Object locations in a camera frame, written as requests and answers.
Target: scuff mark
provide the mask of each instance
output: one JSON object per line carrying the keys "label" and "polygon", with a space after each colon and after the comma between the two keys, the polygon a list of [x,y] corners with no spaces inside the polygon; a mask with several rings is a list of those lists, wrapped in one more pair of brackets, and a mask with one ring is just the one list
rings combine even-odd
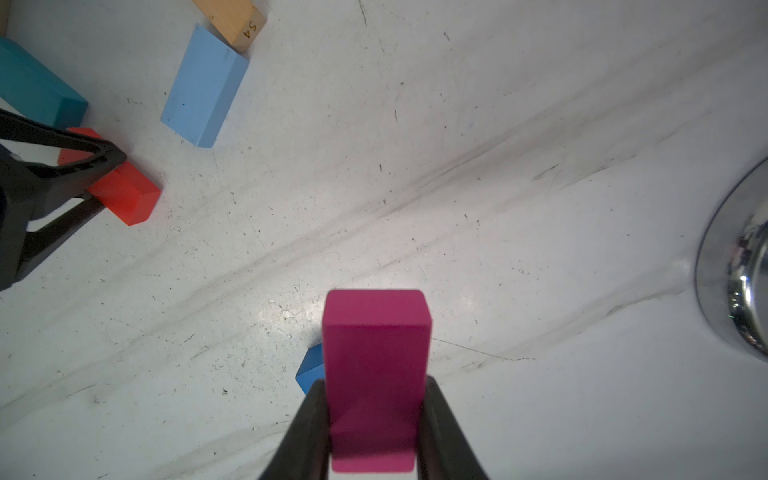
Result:
{"label": "scuff mark", "polygon": [[[272,424],[269,426],[258,425],[255,429],[248,427],[236,432],[232,432],[218,439],[214,439],[200,445],[194,450],[184,453],[178,458],[170,460],[164,465],[160,465],[148,476],[148,478],[184,478],[200,473],[215,465],[226,462],[235,455],[240,454],[246,449],[258,446],[261,442],[272,437],[282,437],[288,427],[284,425]],[[257,462],[259,465],[265,465],[272,458],[272,451],[265,452]],[[249,469],[253,473],[258,468]]]}
{"label": "scuff mark", "polygon": [[532,358],[528,358],[528,357],[521,357],[521,358],[518,358],[518,359],[509,359],[509,358],[507,358],[505,356],[494,355],[493,353],[488,353],[488,352],[482,352],[481,350],[475,350],[475,349],[470,348],[468,346],[459,345],[458,343],[449,342],[447,340],[440,340],[440,339],[436,339],[435,337],[432,337],[432,339],[435,340],[436,342],[448,343],[449,345],[457,346],[458,348],[462,348],[464,350],[469,350],[470,352],[482,353],[483,355],[492,356],[495,359],[505,360],[507,362],[519,362],[520,360],[536,360],[536,359],[532,359]]}
{"label": "scuff mark", "polygon": [[544,170],[544,171],[543,171],[543,172],[541,172],[540,174],[538,174],[538,175],[536,175],[535,177],[533,177],[533,180],[541,180],[542,178],[544,178],[544,175],[546,175],[548,172],[551,172],[551,171],[553,171],[553,170],[554,170],[554,169],[555,169],[555,168],[556,168],[558,165],[559,165],[559,164],[554,164],[554,165],[552,165],[552,166],[551,166],[551,167],[549,167],[547,170]]}
{"label": "scuff mark", "polygon": [[203,355],[207,351],[208,351],[208,345],[205,345],[204,348],[200,352],[197,352],[194,355],[192,355],[192,358],[190,358],[190,360],[196,359],[198,356]]}
{"label": "scuff mark", "polygon": [[83,388],[79,389],[77,392],[72,392],[72,393],[70,393],[69,395],[65,396],[65,398],[66,398],[66,399],[68,399],[69,397],[73,396],[74,394],[76,394],[76,393],[80,393],[80,392],[82,392],[83,390],[88,390],[88,389],[90,389],[91,387],[94,387],[94,386],[96,386],[96,384],[95,384],[95,383],[94,383],[94,384],[91,384],[91,385],[89,385],[89,386],[83,387]]}
{"label": "scuff mark", "polygon": [[362,13],[362,21],[366,24],[366,27],[368,26],[368,19],[366,18],[366,7],[362,5],[362,0],[357,0],[357,3],[360,4],[360,12]]}
{"label": "scuff mark", "polygon": [[689,261],[685,254],[681,254],[659,269],[628,280],[613,292],[583,306],[573,316],[567,316],[556,322],[559,326],[507,349],[503,355],[524,355],[532,350],[540,352],[590,329],[629,306],[679,295],[690,288],[689,268]]}

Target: metal cylinder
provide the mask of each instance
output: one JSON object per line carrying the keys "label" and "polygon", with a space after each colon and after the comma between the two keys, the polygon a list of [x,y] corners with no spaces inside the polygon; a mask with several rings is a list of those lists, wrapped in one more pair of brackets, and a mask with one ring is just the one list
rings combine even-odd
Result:
{"label": "metal cylinder", "polygon": [[696,262],[701,311],[730,345],[768,361],[768,159],[715,213]]}

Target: light blue block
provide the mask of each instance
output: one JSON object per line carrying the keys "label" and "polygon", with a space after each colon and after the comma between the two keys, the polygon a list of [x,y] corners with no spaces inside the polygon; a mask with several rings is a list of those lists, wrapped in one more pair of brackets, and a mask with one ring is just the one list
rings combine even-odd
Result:
{"label": "light blue block", "polygon": [[299,371],[296,372],[296,381],[306,394],[315,380],[324,378],[326,378],[326,367],[323,365],[323,344],[320,343],[306,351]]}
{"label": "light blue block", "polygon": [[0,97],[49,127],[79,127],[88,102],[16,42],[0,37]]}
{"label": "light blue block", "polygon": [[193,145],[213,147],[247,67],[248,60],[197,25],[162,122]]}

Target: wooden block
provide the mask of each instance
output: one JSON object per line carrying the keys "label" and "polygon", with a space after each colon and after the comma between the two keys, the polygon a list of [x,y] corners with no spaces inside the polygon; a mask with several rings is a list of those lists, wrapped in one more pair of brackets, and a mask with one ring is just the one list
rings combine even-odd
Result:
{"label": "wooden block", "polygon": [[[101,138],[92,128],[68,128],[76,134]],[[90,152],[62,148],[58,155],[58,164],[66,165],[90,157]],[[99,199],[113,214],[126,225],[135,225],[149,218],[160,189],[146,178],[129,161],[123,162],[109,174],[104,175],[88,191]]]}
{"label": "wooden block", "polygon": [[323,356],[334,472],[410,472],[432,317],[418,290],[334,290]]}
{"label": "wooden block", "polygon": [[0,0],[0,36],[5,37],[8,30],[8,14],[11,12],[11,0]]}
{"label": "wooden block", "polygon": [[192,0],[237,51],[246,51],[266,18],[250,0]]}
{"label": "wooden block", "polygon": [[245,58],[198,25],[161,121],[193,145],[213,147],[247,67]]}
{"label": "wooden block", "polygon": [[0,97],[30,120],[79,127],[88,102],[16,42],[0,37]]}

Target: orange block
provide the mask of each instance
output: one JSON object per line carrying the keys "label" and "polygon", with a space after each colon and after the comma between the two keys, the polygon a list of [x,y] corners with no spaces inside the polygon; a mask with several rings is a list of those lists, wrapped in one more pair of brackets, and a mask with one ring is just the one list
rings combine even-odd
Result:
{"label": "orange block", "polygon": [[214,24],[224,40],[240,53],[266,25],[266,18],[250,0],[192,0]]}
{"label": "orange block", "polygon": [[[67,130],[101,138],[92,128],[71,127]],[[90,156],[90,152],[62,148],[58,155],[58,164],[70,164]],[[149,218],[157,199],[160,198],[160,189],[128,161],[104,175],[88,187],[88,191],[126,225],[135,225]]]}

